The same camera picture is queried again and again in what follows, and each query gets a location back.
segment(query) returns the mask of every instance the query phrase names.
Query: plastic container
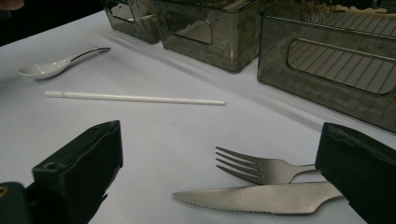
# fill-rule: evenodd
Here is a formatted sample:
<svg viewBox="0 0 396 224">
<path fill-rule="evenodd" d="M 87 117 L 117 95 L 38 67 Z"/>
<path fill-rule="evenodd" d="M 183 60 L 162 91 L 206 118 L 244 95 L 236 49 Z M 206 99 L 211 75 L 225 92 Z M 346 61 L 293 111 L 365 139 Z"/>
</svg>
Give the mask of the plastic container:
<svg viewBox="0 0 396 224">
<path fill-rule="evenodd" d="M 237 73 L 259 55 L 260 0 L 153 0 L 165 49 Z"/>
<path fill-rule="evenodd" d="M 395 15 L 285 0 L 262 30 L 260 83 L 396 133 Z"/>
<path fill-rule="evenodd" d="M 114 30 L 150 44 L 161 40 L 151 0 L 102 0 Z"/>
</svg>

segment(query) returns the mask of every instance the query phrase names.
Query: white spoon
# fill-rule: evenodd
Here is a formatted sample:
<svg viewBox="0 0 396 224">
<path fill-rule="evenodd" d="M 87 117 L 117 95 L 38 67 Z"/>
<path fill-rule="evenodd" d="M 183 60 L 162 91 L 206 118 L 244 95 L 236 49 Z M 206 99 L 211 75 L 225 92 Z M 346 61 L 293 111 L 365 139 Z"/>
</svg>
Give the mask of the white spoon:
<svg viewBox="0 0 396 224">
<path fill-rule="evenodd" d="M 54 77 L 60 74 L 66 67 L 81 62 L 93 54 L 101 51 L 109 51 L 110 48 L 94 48 L 85 50 L 80 54 L 67 57 L 55 63 L 32 64 L 20 69 L 20 74 L 32 78 Z"/>
</svg>

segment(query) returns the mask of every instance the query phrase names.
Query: serrated knife edge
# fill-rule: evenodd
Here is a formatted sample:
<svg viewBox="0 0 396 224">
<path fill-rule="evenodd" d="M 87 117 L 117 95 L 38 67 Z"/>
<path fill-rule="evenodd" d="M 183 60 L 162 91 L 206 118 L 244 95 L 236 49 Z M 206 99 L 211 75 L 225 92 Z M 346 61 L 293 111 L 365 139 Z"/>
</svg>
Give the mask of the serrated knife edge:
<svg viewBox="0 0 396 224">
<path fill-rule="evenodd" d="M 342 196 L 330 182 L 206 189 L 174 193 L 183 202 L 230 211 L 304 215 L 324 202 Z"/>
</svg>

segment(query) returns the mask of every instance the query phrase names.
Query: table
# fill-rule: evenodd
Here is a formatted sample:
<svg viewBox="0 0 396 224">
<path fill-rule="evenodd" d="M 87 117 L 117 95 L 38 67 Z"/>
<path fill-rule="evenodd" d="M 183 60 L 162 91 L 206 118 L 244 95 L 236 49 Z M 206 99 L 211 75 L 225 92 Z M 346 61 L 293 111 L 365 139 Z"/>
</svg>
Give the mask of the table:
<svg viewBox="0 0 396 224">
<path fill-rule="evenodd" d="M 84 49 L 111 51 L 42 80 L 26 64 Z M 364 223 L 346 199 L 310 216 L 221 211 L 172 198 L 176 191 L 249 186 L 216 168 L 215 147 L 314 163 L 324 122 L 341 124 L 396 148 L 395 136 L 260 84 L 258 59 L 241 73 L 147 44 L 112 30 L 104 11 L 0 48 L 0 180 L 25 187 L 31 169 L 85 130 L 119 120 L 124 166 L 90 223 Z M 47 98 L 44 91 L 87 91 L 224 100 L 226 105 Z M 323 180 L 299 175 L 294 182 Z"/>
</svg>

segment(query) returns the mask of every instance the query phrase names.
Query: knife blade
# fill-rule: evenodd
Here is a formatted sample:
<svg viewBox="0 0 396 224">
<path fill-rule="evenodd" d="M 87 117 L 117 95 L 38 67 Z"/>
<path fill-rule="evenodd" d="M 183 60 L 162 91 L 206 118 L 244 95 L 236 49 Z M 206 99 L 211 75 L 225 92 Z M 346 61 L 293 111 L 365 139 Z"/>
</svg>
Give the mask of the knife blade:
<svg viewBox="0 0 396 224">
<path fill-rule="evenodd" d="M 330 182 L 261 185 L 174 193 L 183 202 L 202 207 L 275 215 L 314 213 L 324 202 L 342 196 Z"/>
<path fill-rule="evenodd" d="M 246 212 L 310 214 L 344 196 L 368 223 L 396 223 L 396 150 L 356 130 L 324 123 L 315 166 L 329 182 L 177 192 L 204 207 Z"/>
</svg>

